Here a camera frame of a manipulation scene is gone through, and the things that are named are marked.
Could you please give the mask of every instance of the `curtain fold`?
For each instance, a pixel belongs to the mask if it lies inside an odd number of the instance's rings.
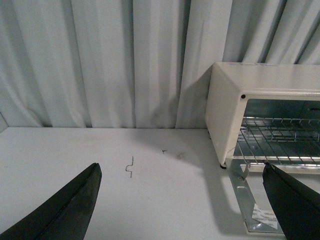
[[[320,64],[318,0],[4,0],[10,127],[205,128],[214,62]]]
[[[133,1],[137,128],[174,128],[190,1]]]
[[[94,128],[134,128],[133,6],[72,0],[86,102]]]

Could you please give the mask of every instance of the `white tabletop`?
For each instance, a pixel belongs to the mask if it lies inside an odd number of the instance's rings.
[[[99,163],[85,240],[284,239],[247,235],[204,129],[9,127],[0,152],[0,233]]]

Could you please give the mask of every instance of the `white toaster oven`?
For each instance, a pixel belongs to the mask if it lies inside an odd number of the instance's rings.
[[[282,234],[263,216],[264,161],[320,192],[320,66],[216,62],[205,122],[248,233]]]

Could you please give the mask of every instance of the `sticker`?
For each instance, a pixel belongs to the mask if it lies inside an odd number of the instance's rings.
[[[262,210],[257,204],[254,204],[252,218],[274,229],[278,229],[278,220],[275,213],[269,210]]]

